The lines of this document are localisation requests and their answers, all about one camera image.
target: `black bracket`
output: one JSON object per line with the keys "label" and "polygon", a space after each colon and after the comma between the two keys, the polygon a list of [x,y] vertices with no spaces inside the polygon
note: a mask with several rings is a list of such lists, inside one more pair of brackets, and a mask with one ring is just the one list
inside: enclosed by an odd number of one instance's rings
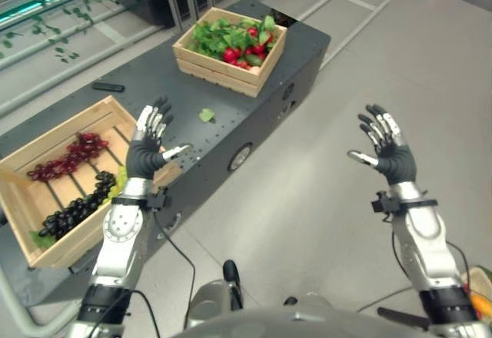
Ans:
{"label": "black bracket", "polygon": [[437,206],[437,200],[416,200],[401,202],[393,197],[388,197],[386,191],[379,191],[376,193],[377,200],[372,201],[372,209],[375,213],[397,214],[403,211],[407,211],[412,207],[425,207],[425,206]]}
{"label": "black bracket", "polygon": [[156,194],[148,194],[147,208],[153,211],[160,211],[165,207],[169,207],[171,205],[171,198],[166,194],[167,192],[167,187],[159,187],[159,191]]}
{"label": "black bracket", "polygon": [[137,205],[145,210],[160,211],[164,207],[169,207],[171,198],[166,194],[166,187],[159,187],[159,191],[155,194],[148,194],[147,197],[131,198],[131,197],[113,197],[112,204],[121,205]]}

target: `red grape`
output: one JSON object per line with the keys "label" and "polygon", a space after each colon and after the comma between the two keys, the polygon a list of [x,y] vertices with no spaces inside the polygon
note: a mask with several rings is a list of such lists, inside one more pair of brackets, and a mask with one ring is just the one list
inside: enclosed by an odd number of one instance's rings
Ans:
{"label": "red grape", "polygon": [[97,133],[77,133],[77,141],[71,142],[67,147],[67,154],[63,154],[56,160],[47,161],[45,165],[36,164],[27,175],[33,181],[46,182],[52,178],[60,178],[63,174],[70,174],[77,170],[82,162],[89,162],[91,158],[99,157],[99,151],[108,146]]}

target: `orange object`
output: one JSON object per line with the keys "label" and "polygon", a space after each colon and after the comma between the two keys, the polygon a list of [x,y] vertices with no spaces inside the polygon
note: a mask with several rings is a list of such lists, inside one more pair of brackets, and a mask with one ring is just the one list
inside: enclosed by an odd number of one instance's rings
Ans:
{"label": "orange object", "polygon": [[482,296],[472,294],[470,296],[471,304],[474,309],[482,316],[492,316],[492,303]]}

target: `black cable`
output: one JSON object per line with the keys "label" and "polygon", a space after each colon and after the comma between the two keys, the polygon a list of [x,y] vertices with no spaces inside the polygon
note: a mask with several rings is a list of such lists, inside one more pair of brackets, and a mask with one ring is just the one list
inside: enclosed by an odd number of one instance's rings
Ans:
{"label": "black cable", "polygon": [[154,324],[154,329],[155,329],[155,335],[157,336],[157,338],[161,338],[161,334],[159,333],[159,327],[157,326],[157,320],[155,319],[155,315],[154,315],[154,311],[152,310],[151,303],[148,302],[148,298],[140,290],[133,290],[132,293],[136,293],[137,295],[139,295],[141,298],[144,299],[145,304],[147,305],[148,312],[151,314],[152,323]]}
{"label": "black cable", "polygon": [[360,309],[358,309],[356,311],[356,313],[360,313],[360,312],[368,309],[369,307],[372,307],[375,304],[380,303],[381,301],[387,300],[388,298],[390,298],[392,296],[396,296],[399,293],[407,292],[408,290],[412,290],[412,289],[413,289],[413,287],[405,287],[405,288],[401,288],[400,290],[395,290],[393,293],[390,293],[387,296],[384,296],[384,297],[382,297],[382,298],[380,298],[378,300],[375,300],[375,301],[373,301],[371,303],[368,303],[367,305],[362,306]]}
{"label": "black cable", "polygon": [[106,309],[106,311],[102,314],[101,316],[101,319],[98,320],[98,322],[94,325],[94,327],[92,328],[91,332],[89,333],[88,335],[88,338],[92,338],[92,334],[94,334],[95,330],[98,328],[99,325],[101,325],[102,323],[102,320],[104,320],[104,318],[106,317],[106,315],[108,315],[108,313],[121,301],[123,300],[123,298],[125,298],[127,295],[129,294],[133,294],[133,293],[136,293],[138,295],[140,295],[144,301],[145,301],[145,304],[147,305],[147,308],[148,308],[148,312],[151,314],[151,318],[152,318],[152,323],[154,324],[154,329],[155,329],[155,335],[157,336],[157,338],[161,338],[161,334],[159,332],[159,328],[157,326],[157,321],[155,320],[155,315],[154,315],[154,311],[152,310],[152,306],[150,304],[150,302],[148,302],[148,298],[144,295],[143,292],[141,292],[140,290],[127,290],[125,291],[124,293],[121,294],[120,297],[118,297],[115,301],[113,301],[113,303],[111,305],[109,305],[108,309]]}
{"label": "black cable", "polygon": [[157,219],[157,213],[155,211],[152,212],[154,214],[154,220],[155,224],[159,228],[159,230],[164,234],[164,237],[169,241],[169,243],[175,248],[175,250],[183,256],[183,258],[190,264],[191,269],[193,270],[193,275],[191,277],[191,287],[190,287],[190,296],[188,298],[188,308],[186,309],[186,314],[184,315],[184,327],[186,327],[186,323],[188,321],[188,314],[190,313],[190,305],[191,305],[191,298],[193,297],[193,289],[194,289],[194,279],[196,277],[196,267],[194,266],[193,261],[190,260],[188,256],[186,256],[186,253],[184,253],[174,242],[173,240],[168,236],[164,228],[161,226],[161,223],[159,223],[159,220]]}
{"label": "black cable", "polygon": [[400,267],[401,271],[403,271],[403,274],[405,274],[405,276],[407,278],[409,278],[408,274],[407,274],[407,271],[405,270],[405,268],[403,267],[403,264],[401,263],[400,261],[400,258],[398,257],[397,255],[397,249],[394,245],[394,238],[395,238],[395,234],[393,231],[391,231],[391,248],[393,249],[393,255],[394,255],[394,258],[397,260],[397,263],[398,263],[398,266]]}
{"label": "black cable", "polygon": [[468,294],[470,294],[470,291],[471,291],[471,285],[470,285],[470,268],[468,267],[467,257],[465,256],[465,254],[462,251],[462,249],[460,249],[456,244],[453,244],[449,240],[446,240],[446,243],[449,244],[451,247],[453,247],[456,251],[458,251],[460,253],[460,255],[461,255],[461,258],[463,259],[464,267],[467,270]]}

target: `robotic arm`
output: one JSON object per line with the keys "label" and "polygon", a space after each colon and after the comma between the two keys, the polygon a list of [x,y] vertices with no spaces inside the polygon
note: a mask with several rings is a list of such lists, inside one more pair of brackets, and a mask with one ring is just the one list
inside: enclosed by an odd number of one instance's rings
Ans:
{"label": "robotic arm", "polygon": [[171,105],[161,99],[146,106],[137,120],[126,159],[128,181],[105,216],[102,248],[68,337],[123,334],[121,323],[146,261],[148,236],[154,226],[147,206],[154,172],[191,148],[182,144],[159,152],[161,137],[172,120],[170,110]]}
{"label": "robotic arm", "polygon": [[373,143],[377,157],[355,150],[347,154],[382,173],[390,185],[391,195],[379,192],[374,210],[393,214],[402,264],[419,292],[430,319],[430,331],[446,337],[492,337],[461,286],[437,202],[425,198],[415,183],[417,166],[400,128],[382,107],[368,105],[366,109],[375,121],[359,114],[360,127]]}

